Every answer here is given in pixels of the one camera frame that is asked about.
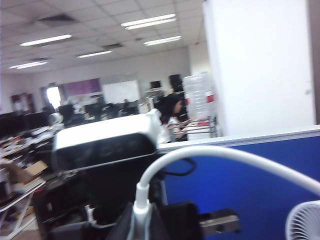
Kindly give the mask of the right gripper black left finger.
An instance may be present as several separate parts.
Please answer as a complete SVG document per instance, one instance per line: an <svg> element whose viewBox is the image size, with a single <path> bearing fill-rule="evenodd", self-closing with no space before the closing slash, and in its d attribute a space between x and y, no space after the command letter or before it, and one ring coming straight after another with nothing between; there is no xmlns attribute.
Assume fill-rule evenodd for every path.
<svg viewBox="0 0 320 240"><path fill-rule="evenodd" d="M115 225L106 236L107 240L133 240L135 238L135 217L133 203L129 202Z"/></svg>

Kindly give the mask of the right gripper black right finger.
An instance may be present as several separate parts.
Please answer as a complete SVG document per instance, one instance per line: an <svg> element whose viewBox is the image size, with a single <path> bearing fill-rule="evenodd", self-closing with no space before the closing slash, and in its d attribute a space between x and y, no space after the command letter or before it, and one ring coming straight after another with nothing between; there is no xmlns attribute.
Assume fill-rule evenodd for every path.
<svg viewBox="0 0 320 240"><path fill-rule="evenodd" d="M149 239L165 240L165 226L162 220L161 213L159 212L157 206L154 203L151 205Z"/></svg>

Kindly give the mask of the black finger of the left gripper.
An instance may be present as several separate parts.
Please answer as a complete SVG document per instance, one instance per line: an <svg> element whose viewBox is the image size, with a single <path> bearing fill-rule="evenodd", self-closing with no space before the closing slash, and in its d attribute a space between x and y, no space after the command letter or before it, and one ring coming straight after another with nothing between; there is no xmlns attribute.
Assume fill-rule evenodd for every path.
<svg viewBox="0 0 320 240"><path fill-rule="evenodd" d="M160 208L169 240L201 240L198 208L192 201L169 204Z"/></svg>

